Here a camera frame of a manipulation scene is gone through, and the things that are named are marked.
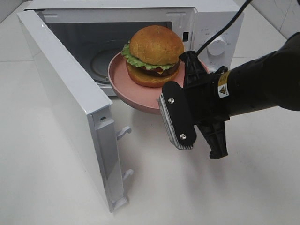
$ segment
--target open microwave door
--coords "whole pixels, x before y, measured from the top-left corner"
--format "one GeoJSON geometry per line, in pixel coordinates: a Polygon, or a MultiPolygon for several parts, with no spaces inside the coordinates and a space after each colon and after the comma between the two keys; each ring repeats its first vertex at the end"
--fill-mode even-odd
{"type": "Polygon", "coordinates": [[[112,102],[35,11],[18,17],[52,110],[112,212],[127,202],[112,102]]]}

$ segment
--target yellow warning sticker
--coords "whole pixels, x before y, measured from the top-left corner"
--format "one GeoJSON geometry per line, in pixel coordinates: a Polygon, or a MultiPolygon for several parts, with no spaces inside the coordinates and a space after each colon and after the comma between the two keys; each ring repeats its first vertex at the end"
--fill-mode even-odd
{"type": "Polygon", "coordinates": [[[219,82],[217,84],[217,90],[220,98],[225,98],[229,96],[227,81],[228,81],[229,71],[223,73],[220,76],[219,82]]]}

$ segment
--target white microwave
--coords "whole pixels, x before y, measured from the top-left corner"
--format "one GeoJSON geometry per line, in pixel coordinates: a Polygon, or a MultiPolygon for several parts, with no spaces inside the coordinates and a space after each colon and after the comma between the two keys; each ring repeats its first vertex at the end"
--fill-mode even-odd
{"type": "MultiPolygon", "coordinates": [[[[112,212],[127,202],[110,112],[110,60],[142,27],[162,25],[198,50],[239,10],[233,0],[34,0],[18,14],[61,126],[112,212]]],[[[213,72],[230,67],[243,16],[199,55],[213,72]]]]}

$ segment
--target white countertop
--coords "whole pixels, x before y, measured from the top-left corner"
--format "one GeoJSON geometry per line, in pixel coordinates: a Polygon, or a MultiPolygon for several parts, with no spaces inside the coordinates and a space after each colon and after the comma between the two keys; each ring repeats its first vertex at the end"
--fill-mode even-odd
{"type": "MultiPolygon", "coordinates": [[[[232,67],[284,41],[249,6],[232,67]]],[[[129,203],[110,214],[52,114],[15,12],[0,24],[0,224],[299,224],[299,112],[232,117],[229,156],[211,160],[199,132],[193,150],[177,150],[160,116],[112,100],[116,129],[133,129],[118,145],[135,173],[124,183],[129,203]]]]}

